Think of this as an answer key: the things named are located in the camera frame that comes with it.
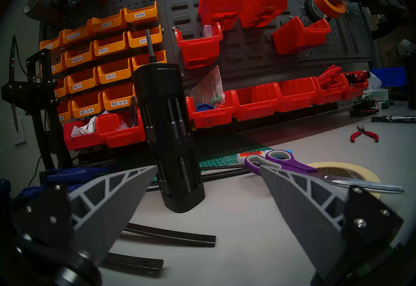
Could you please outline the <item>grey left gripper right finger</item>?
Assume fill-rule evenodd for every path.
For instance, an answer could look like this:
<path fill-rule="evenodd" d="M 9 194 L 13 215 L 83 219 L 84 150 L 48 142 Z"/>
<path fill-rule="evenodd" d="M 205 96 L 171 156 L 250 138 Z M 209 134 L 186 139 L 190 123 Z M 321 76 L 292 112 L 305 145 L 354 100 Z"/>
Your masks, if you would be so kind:
<path fill-rule="evenodd" d="M 283 219 L 315 268 L 312 281 L 360 281 L 385 262 L 404 220 L 363 180 L 260 166 Z"/>

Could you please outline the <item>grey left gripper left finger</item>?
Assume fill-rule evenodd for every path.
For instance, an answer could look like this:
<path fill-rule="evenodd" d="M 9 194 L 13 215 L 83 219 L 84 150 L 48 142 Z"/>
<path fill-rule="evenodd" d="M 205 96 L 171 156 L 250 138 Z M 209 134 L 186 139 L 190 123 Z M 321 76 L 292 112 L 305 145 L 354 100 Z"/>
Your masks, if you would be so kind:
<path fill-rule="evenodd" d="M 66 184 L 56 183 L 22 206 L 12 222 L 49 248 L 74 253 L 84 250 L 101 263 L 157 172 L 152 165 L 107 174 L 71 193 Z"/>

